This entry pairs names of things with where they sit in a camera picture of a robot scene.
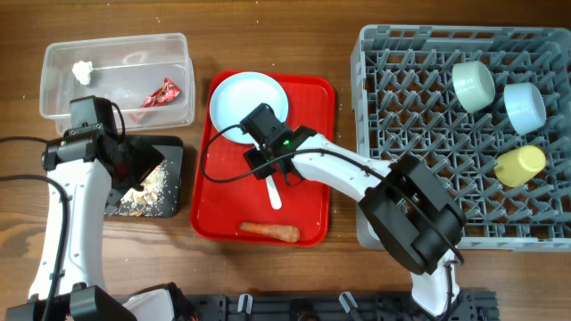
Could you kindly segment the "light blue bowl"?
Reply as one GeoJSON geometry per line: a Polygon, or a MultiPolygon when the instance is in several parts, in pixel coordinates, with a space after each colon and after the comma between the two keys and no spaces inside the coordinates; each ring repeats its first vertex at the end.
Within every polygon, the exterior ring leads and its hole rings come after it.
{"type": "Polygon", "coordinates": [[[503,98],[509,121],[519,135],[527,135],[545,124],[545,104],[534,84],[507,85],[504,87],[503,98]]]}

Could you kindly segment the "black plastic tray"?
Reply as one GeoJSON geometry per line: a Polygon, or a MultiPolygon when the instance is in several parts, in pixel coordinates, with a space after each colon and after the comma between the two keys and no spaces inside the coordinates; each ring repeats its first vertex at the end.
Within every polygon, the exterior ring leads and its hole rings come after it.
{"type": "MultiPolygon", "coordinates": [[[[168,170],[168,191],[172,193],[172,196],[168,197],[168,204],[173,208],[172,213],[167,218],[172,217],[175,215],[178,206],[181,166],[184,159],[184,145],[182,140],[176,136],[127,135],[124,137],[123,142],[127,137],[149,137],[151,139],[152,145],[163,154],[164,161],[161,164],[165,164],[166,170],[168,170]]],[[[133,188],[138,191],[143,189],[141,185],[134,186],[133,188]]],[[[117,215],[117,211],[120,208],[121,199],[128,190],[111,189],[107,195],[106,207],[104,210],[105,215],[119,216],[117,215]]]]}

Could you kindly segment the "grey dishwasher rack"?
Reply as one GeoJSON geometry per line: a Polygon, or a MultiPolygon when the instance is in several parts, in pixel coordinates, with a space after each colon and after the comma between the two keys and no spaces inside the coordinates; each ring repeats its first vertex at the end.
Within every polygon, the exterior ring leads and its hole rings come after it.
{"type": "Polygon", "coordinates": [[[465,212],[460,247],[567,252],[570,249],[570,33],[563,28],[367,25],[351,55],[357,151],[423,161],[465,212]],[[460,105],[452,68],[480,61],[496,95],[481,111],[460,105]],[[545,103],[540,129],[519,135],[502,91],[532,83],[545,103]],[[497,158],[539,147],[546,167],[508,187],[497,158]]]}

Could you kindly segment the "orange carrot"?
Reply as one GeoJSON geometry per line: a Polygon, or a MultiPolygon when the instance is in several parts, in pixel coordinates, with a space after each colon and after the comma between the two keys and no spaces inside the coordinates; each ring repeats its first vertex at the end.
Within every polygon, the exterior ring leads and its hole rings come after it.
{"type": "Polygon", "coordinates": [[[297,243],[301,236],[300,230],[295,226],[243,222],[239,228],[248,233],[265,235],[286,243],[297,243]]]}

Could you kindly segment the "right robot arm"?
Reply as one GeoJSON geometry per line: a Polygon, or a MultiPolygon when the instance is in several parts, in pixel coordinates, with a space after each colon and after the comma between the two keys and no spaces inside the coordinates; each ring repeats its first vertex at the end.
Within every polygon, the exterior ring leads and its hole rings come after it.
{"type": "Polygon", "coordinates": [[[433,317],[451,315],[459,294],[454,268],[464,261],[457,245],[467,217],[422,160],[361,156],[312,128],[291,129],[265,103],[239,127],[255,142],[245,158],[256,177],[294,174],[351,197],[385,250],[410,271],[412,299],[433,317]]]}

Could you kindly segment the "mint green bowl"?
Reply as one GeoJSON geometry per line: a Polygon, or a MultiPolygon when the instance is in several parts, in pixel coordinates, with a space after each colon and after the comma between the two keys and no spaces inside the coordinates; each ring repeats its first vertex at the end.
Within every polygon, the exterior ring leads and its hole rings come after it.
{"type": "Polygon", "coordinates": [[[480,111],[494,100],[492,73],[480,61],[455,64],[451,80],[459,103],[466,112],[480,111]]]}

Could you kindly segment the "light blue plate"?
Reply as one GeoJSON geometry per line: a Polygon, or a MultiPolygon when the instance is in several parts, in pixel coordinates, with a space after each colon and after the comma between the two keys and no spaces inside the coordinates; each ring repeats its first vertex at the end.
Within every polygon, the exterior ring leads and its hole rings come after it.
{"type": "Polygon", "coordinates": [[[285,89],[275,79],[252,71],[232,75],[211,96],[212,125],[218,131],[236,125],[261,103],[269,105],[281,122],[287,120],[289,101],[285,89]]]}

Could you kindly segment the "white plastic spoon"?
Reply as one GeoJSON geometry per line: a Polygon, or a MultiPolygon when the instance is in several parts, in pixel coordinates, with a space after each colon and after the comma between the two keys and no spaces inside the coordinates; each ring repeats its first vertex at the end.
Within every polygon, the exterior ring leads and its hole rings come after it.
{"type": "Polygon", "coordinates": [[[269,202],[273,210],[280,210],[282,208],[282,201],[277,190],[276,184],[272,176],[265,178],[266,186],[269,195],[269,202]]]}

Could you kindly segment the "yellow plastic cup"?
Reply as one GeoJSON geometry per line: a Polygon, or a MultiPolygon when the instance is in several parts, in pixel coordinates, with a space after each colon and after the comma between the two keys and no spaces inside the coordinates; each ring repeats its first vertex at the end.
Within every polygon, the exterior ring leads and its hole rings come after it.
{"type": "Polygon", "coordinates": [[[525,145],[516,150],[503,153],[497,158],[494,174],[508,187],[526,184],[547,165],[543,150],[533,145],[525,145]]]}

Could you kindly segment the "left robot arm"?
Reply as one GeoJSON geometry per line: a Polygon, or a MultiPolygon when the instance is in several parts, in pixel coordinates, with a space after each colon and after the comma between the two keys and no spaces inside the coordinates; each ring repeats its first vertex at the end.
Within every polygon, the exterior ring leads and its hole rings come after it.
{"type": "Polygon", "coordinates": [[[46,142],[42,165],[49,208],[40,266],[27,303],[7,309],[9,320],[173,320],[172,293],[160,285],[127,302],[105,290],[103,216],[144,182],[164,157],[128,140],[116,103],[88,96],[71,101],[72,127],[46,142]]]}

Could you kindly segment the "clear plastic bin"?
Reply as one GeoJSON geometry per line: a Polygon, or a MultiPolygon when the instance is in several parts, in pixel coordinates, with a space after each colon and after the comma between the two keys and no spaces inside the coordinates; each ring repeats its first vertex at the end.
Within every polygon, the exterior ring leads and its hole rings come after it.
{"type": "Polygon", "coordinates": [[[40,82],[42,117],[52,120],[61,135],[72,128],[70,102],[91,95],[116,103],[128,131],[191,124],[195,116],[195,83],[186,37],[167,33],[49,45],[40,82]],[[88,86],[81,85],[72,73],[73,64],[79,61],[93,63],[88,86]],[[165,78],[179,86],[180,95],[163,106],[140,109],[165,78]],[[136,123],[129,115],[138,111],[154,111],[154,115],[136,123]]]}

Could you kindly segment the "red snack wrapper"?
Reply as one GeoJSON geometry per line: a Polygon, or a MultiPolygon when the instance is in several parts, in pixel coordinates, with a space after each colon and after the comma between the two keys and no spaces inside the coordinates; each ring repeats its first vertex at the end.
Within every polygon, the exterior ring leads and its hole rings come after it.
{"type": "MultiPolygon", "coordinates": [[[[178,85],[176,85],[169,78],[163,80],[162,86],[154,93],[148,95],[143,103],[139,106],[140,109],[147,109],[152,107],[160,107],[171,101],[175,100],[181,93],[178,85]]],[[[154,115],[154,111],[138,111],[130,114],[129,118],[136,123],[142,123],[149,120],[154,115]]]]}

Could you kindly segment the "white tissue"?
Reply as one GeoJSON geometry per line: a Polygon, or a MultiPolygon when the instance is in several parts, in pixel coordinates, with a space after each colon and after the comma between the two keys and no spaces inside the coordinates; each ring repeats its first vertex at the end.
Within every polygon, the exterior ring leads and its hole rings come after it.
{"type": "Polygon", "coordinates": [[[72,73],[75,79],[83,86],[88,86],[91,82],[91,73],[93,72],[93,63],[79,61],[73,64],[72,73]]]}

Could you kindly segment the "rice and peanut leftovers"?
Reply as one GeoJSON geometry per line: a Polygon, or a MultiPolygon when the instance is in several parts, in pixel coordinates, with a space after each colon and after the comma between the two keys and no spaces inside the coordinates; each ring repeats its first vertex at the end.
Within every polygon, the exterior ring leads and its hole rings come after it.
{"type": "Polygon", "coordinates": [[[166,165],[159,165],[142,183],[143,189],[131,188],[122,197],[119,216],[128,217],[168,217],[173,208],[168,204],[168,170],[166,165]]]}

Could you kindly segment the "red serving tray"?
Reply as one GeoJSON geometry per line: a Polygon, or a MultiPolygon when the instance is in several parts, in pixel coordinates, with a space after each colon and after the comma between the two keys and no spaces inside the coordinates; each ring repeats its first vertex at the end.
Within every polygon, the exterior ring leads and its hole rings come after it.
{"type": "MultiPolygon", "coordinates": [[[[324,78],[285,73],[271,73],[285,89],[290,111],[286,123],[317,130],[328,140],[335,131],[335,90],[324,78]]],[[[272,175],[282,201],[274,210],[266,183],[255,176],[217,184],[196,171],[190,223],[203,237],[252,243],[282,245],[283,242],[264,235],[246,233],[244,222],[295,226],[300,231],[296,246],[310,247],[320,243],[329,225],[330,188],[293,174],[272,175]]]]}

